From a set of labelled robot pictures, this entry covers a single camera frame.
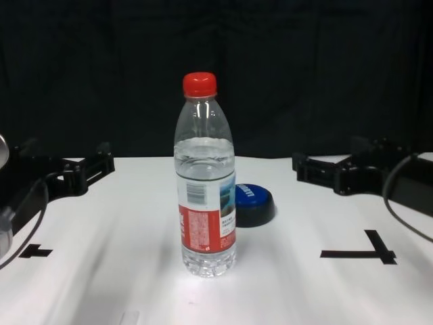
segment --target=black tape marking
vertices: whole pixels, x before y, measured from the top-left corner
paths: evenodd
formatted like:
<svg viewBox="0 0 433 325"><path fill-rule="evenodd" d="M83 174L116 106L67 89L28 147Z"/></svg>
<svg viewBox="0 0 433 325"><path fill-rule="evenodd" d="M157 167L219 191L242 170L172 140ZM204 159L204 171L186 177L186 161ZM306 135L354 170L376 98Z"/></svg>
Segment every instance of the black tape marking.
<svg viewBox="0 0 433 325"><path fill-rule="evenodd" d="M394 264L397 262L394 251L389 251L384 241L375 230L364 230L374 247L374 251L322 251L321 258L328 259L380 259L383 264Z"/></svg>

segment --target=bottle neck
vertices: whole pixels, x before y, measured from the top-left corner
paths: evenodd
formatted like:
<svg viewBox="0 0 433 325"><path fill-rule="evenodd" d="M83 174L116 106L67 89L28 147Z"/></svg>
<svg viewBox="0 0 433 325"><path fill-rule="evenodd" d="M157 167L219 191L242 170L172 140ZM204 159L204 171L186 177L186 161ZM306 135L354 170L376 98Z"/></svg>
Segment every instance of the bottle neck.
<svg viewBox="0 0 433 325"><path fill-rule="evenodd" d="M211 102L213 100L215 100L215 95L212 96L206 96L206 97L187 97L185 96L185 99L187 100L187 102L191 102L191 103L204 103L204 102Z"/></svg>

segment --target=plastic bottle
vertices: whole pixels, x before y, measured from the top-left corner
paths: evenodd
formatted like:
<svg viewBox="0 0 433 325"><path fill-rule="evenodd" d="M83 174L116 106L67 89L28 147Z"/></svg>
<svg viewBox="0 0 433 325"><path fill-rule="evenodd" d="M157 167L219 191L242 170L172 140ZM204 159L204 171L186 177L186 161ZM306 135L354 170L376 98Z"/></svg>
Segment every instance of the plastic bottle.
<svg viewBox="0 0 433 325"><path fill-rule="evenodd" d="M233 141L212 73L187 74L183 92L175 134L183 262L192 274L218 276L235 262Z"/></svg>

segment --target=red label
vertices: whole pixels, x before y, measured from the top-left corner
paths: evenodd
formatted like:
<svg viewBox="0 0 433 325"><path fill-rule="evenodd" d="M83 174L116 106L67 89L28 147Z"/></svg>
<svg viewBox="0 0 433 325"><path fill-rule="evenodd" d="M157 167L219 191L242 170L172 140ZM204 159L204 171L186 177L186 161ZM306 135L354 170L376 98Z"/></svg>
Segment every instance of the red label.
<svg viewBox="0 0 433 325"><path fill-rule="evenodd" d="M235 242L235 230L221 237L220 211L196 211L179 205L182 243L199 253L225 251Z"/></svg>

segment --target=blue cap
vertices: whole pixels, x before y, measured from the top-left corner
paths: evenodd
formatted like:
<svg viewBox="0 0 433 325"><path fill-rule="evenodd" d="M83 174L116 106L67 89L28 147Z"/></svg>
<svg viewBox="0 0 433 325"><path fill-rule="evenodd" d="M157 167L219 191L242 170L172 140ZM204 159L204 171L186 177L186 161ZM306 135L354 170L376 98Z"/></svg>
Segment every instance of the blue cap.
<svg viewBox="0 0 433 325"><path fill-rule="evenodd" d="M270 191L258 185L236 185L236 227L256 227L268 223L275 209Z"/></svg>

